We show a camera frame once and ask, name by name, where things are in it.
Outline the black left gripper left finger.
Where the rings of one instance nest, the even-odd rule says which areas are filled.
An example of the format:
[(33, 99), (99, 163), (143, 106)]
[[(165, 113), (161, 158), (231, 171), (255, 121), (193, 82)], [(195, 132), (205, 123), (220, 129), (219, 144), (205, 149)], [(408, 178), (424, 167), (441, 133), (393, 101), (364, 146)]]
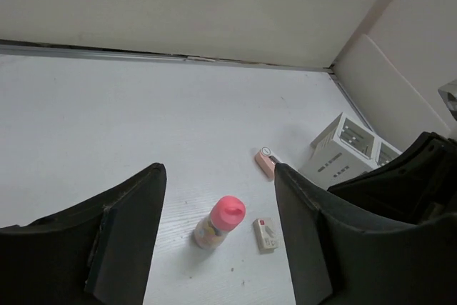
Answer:
[(26, 226), (1, 229), (3, 304), (141, 304), (166, 192), (155, 163)]

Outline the pink correction tape dispenser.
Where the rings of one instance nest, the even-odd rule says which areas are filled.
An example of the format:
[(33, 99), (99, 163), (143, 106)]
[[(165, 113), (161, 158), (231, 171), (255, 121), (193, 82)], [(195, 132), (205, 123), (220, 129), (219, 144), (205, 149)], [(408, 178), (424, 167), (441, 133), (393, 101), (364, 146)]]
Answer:
[(274, 180), (276, 165), (282, 162), (282, 160), (280, 160), (280, 158), (267, 146), (259, 149), (254, 157), (254, 161), (269, 181)]

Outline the white eraser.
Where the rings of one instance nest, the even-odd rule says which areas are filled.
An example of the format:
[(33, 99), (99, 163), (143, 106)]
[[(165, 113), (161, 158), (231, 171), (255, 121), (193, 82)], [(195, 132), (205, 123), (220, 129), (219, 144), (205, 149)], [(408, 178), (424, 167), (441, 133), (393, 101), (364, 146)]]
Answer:
[(279, 247), (279, 236), (272, 218), (257, 218), (253, 222), (253, 230), (260, 254), (271, 254)]

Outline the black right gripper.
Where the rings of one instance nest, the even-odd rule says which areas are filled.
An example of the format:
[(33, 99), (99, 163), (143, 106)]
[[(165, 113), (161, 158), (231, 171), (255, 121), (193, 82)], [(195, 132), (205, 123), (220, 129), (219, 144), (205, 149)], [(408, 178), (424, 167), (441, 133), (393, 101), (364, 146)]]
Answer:
[(456, 212), (456, 140), (423, 132), (387, 165), (331, 186), (367, 211), (408, 224)]

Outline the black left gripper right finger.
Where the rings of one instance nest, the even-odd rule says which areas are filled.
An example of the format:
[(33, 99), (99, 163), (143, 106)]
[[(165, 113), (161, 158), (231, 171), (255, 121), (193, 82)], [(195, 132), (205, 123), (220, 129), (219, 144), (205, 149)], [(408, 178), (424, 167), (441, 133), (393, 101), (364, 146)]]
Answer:
[(456, 215), (419, 225), (373, 214), (289, 165), (275, 192), (297, 304), (454, 304)]

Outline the pink capped small bottle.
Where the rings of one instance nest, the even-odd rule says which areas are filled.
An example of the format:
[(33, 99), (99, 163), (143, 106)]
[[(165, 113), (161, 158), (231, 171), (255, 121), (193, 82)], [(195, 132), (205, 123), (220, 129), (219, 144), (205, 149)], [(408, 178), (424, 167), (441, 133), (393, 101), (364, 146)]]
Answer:
[(194, 229), (194, 239), (202, 249), (216, 249), (245, 218), (246, 206), (235, 196), (224, 196)]

